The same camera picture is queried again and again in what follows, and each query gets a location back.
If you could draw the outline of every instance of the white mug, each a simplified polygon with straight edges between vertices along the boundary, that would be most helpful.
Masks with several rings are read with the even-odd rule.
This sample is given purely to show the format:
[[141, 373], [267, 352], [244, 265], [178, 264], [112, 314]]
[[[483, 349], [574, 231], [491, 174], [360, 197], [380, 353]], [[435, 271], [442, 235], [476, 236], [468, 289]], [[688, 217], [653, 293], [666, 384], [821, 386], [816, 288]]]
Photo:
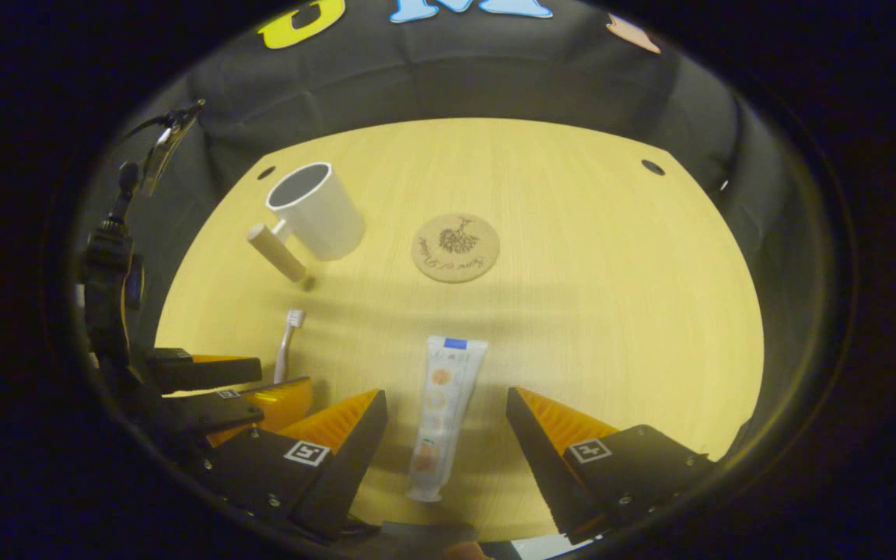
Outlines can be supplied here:
[[278, 217], [278, 225], [271, 230], [264, 224], [254, 226], [248, 241], [293, 281], [306, 269], [285, 248], [289, 234], [295, 233], [317, 259], [327, 261], [352, 252], [366, 230], [330, 163], [310, 163], [285, 175], [264, 205]]

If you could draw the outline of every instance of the toothbrush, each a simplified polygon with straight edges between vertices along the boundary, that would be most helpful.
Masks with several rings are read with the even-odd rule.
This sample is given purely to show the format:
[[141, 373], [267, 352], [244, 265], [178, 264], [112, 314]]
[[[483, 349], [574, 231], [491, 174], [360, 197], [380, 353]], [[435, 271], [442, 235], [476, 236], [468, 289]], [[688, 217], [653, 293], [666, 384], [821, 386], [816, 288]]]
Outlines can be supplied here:
[[292, 337], [292, 330], [302, 327], [303, 316], [306, 316], [306, 312], [302, 309], [289, 309], [289, 315], [285, 317], [285, 334], [282, 337], [282, 346], [278, 347], [278, 357], [275, 359], [274, 383], [281, 383], [285, 379], [285, 355], [289, 353], [289, 339]]

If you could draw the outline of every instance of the toothbrush handle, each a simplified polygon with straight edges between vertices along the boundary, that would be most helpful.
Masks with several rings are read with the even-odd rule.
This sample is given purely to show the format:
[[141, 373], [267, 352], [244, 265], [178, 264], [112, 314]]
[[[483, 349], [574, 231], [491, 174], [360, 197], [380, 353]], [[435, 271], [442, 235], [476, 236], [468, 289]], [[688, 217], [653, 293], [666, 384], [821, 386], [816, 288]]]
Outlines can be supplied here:
[[281, 383], [285, 380], [285, 354], [289, 351], [289, 337], [292, 336], [292, 325], [285, 326], [285, 334], [282, 343], [278, 345], [278, 355], [275, 358], [275, 374], [273, 383]]
[[278, 237], [271, 234], [271, 230], [263, 223], [255, 226], [248, 233], [248, 242], [262, 254], [278, 272], [285, 274], [292, 282], [299, 282], [306, 275], [306, 267], [296, 260], [295, 256], [285, 248], [285, 244]]

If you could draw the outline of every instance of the black bracket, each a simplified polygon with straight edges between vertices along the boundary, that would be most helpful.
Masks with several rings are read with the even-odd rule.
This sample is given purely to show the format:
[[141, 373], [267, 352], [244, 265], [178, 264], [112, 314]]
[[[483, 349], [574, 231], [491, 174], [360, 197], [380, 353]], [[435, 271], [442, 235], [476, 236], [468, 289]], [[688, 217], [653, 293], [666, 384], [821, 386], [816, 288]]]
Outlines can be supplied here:
[[267, 525], [331, 543], [345, 528], [386, 424], [380, 390], [337, 451], [252, 428], [182, 467]]
[[650, 425], [575, 443], [562, 456], [615, 526], [655, 513], [714, 467]]
[[182, 348], [151, 348], [145, 352], [150, 379], [161, 393], [203, 390], [262, 380], [257, 358], [213, 359], [197, 362]]
[[245, 423], [259, 422], [264, 412], [235, 390], [217, 390], [193, 397], [165, 397], [164, 404], [184, 428], [196, 436]]

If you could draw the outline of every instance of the yellow letter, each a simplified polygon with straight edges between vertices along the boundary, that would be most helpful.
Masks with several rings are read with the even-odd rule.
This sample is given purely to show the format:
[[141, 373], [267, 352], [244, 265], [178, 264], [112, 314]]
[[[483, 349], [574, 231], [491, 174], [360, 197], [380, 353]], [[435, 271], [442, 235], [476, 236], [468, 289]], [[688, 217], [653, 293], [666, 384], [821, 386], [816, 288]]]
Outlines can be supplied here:
[[313, 5], [320, 8], [319, 17], [299, 29], [292, 28], [292, 16], [299, 13], [299, 10], [291, 11], [260, 28], [258, 33], [262, 34], [264, 45], [269, 47], [269, 49], [291, 47], [331, 27], [331, 24], [334, 24], [335, 21], [338, 21], [345, 14], [345, 0], [313, 0], [313, 2], [301, 9], [306, 10], [306, 8]]

